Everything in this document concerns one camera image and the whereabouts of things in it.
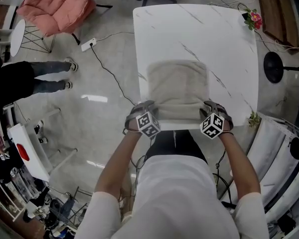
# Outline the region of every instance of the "white t-shirt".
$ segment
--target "white t-shirt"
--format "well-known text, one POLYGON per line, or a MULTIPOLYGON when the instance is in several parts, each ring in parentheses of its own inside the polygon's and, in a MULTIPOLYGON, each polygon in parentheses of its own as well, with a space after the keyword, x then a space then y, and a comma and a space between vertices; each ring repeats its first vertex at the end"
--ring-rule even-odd
POLYGON ((75 239, 268 239, 259 193, 239 200, 233 217, 217 199, 199 158, 159 155, 140 171, 132 218, 121 226, 118 200, 93 194, 75 239))

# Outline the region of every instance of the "jeans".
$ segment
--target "jeans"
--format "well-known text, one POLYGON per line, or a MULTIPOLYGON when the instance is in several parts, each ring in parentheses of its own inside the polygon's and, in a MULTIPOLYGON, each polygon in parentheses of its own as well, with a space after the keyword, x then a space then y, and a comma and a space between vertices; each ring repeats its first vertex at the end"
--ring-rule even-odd
POLYGON ((146 153, 146 160, 156 155, 185 155, 204 160, 206 158, 188 130, 161 131, 146 153))
MULTIPOLYGON (((45 74, 59 73, 63 71, 67 72, 71 67, 71 63, 59 61, 30 62, 30 65, 33 68, 35 78, 45 74)), ((33 94, 52 93, 58 90, 64 90, 65 83, 65 81, 50 82, 34 79, 33 94)))

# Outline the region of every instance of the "white side table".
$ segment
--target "white side table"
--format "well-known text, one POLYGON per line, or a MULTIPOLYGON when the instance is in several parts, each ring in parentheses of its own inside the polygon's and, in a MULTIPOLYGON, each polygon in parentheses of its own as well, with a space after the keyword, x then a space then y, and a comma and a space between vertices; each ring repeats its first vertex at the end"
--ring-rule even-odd
MULTIPOLYGON (((59 112, 60 109, 55 109, 49 113, 46 113, 42 118, 47 118, 59 112)), ((72 149, 71 153, 65 159, 63 159, 56 166, 53 166, 50 162, 49 156, 42 148, 34 130, 34 124, 38 120, 39 119, 33 119, 24 125, 19 123, 10 128, 9 132, 16 148, 18 149, 17 145, 20 144, 26 151, 28 159, 22 158, 22 160, 29 173, 35 178, 48 182, 50 180, 51 174, 57 171, 65 162, 67 162, 75 153, 77 153, 78 150, 72 149)))
POLYGON ((18 53, 20 48, 40 51, 40 52, 43 52, 43 53, 51 53, 52 52, 52 47, 53 47, 53 44, 54 44, 55 35, 53 36, 51 47, 48 48, 48 46, 44 42, 44 37, 40 37, 40 36, 34 34, 34 32, 39 31, 38 29, 27 30, 31 27, 36 27, 36 26, 25 26, 25 20, 24 19, 20 20, 18 22, 18 24, 15 26, 15 29, 13 30, 12 36, 11 36, 10 54, 11 54, 12 57, 16 56, 16 54, 18 53), (32 40, 32 36, 31 37, 26 36, 27 34, 34 36, 35 39, 32 40), (37 41, 42 41, 43 46, 36 43, 37 41), (30 48, 30 47, 22 46, 23 44, 26 44, 26 43, 33 43, 36 46, 40 47, 42 50, 37 50, 37 49, 30 48))

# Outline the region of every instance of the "small plant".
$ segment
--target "small plant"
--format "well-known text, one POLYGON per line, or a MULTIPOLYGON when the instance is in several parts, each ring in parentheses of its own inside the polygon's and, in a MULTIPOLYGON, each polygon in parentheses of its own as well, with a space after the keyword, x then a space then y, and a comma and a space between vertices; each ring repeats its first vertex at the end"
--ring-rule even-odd
POLYGON ((248 124, 249 124, 250 128, 260 124, 260 117, 258 116, 258 114, 256 112, 254 112, 254 111, 251 112, 251 115, 248 119, 248 124))
POLYGON ((248 28, 250 30, 259 29, 263 24, 263 19, 260 14, 257 13, 257 10, 250 10, 249 8, 246 8, 244 11, 246 11, 246 13, 243 14, 243 17, 245 19, 245 24, 248 25, 248 28))

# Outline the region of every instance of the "power strip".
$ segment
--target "power strip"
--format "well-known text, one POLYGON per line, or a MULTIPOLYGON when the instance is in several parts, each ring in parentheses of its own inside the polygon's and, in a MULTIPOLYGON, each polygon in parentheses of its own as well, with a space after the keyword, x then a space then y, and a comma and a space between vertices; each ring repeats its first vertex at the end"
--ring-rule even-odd
POLYGON ((91 43, 92 43, 92 47, 94 47, 96 45, 96 39, 92 38, 91 40, 87 41, 86 43, 81 45, 81 50, 87 51, 89 48, 91 48, 91 43))

